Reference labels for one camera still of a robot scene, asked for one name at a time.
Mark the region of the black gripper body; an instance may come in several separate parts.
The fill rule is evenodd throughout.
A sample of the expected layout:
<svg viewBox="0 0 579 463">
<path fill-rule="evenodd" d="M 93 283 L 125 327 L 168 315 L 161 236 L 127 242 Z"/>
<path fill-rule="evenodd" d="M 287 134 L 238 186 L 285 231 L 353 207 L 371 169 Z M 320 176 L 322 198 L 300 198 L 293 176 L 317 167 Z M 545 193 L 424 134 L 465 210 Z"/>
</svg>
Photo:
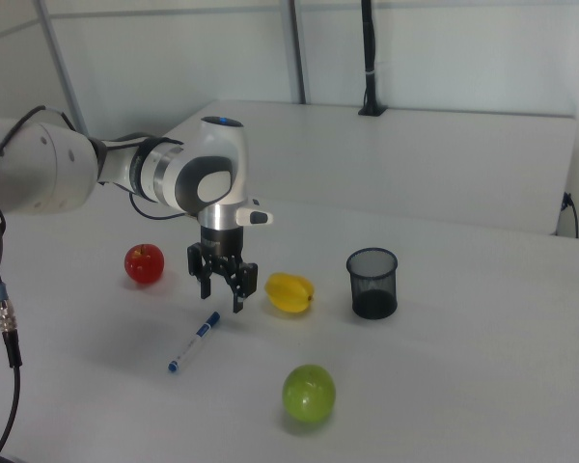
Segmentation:
<svg viewBox="0 0 579 463">
<path fill-rule="evenodd" d="M 223 258 L 242 262 L 244 229 L 214 230 L 201 227 L 202 254 L 206 259 Z"/>
</svg>

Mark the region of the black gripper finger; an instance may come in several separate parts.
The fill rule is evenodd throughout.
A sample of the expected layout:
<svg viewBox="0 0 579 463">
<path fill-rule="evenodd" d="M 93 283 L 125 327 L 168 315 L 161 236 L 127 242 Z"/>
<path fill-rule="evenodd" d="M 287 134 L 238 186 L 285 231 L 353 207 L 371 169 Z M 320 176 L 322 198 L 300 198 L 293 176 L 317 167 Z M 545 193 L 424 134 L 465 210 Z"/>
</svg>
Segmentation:
<svg viewBox="0 0 579 463">
<path fill-rule="evenodd" d="M 233 313 L 239 313 L 244 301 L 257 290 L 259 267 L 231 257 L 221 259 L 220 270 L 233 293 Z"/>
<path fill-rule="evenodd" d="M 188 272 L 199 282 L 201 298 L 207 299 L 211 294 L 211 257 L 205 247 L 200 243 L 189 246 L 186 255 Z"/>
</svg>

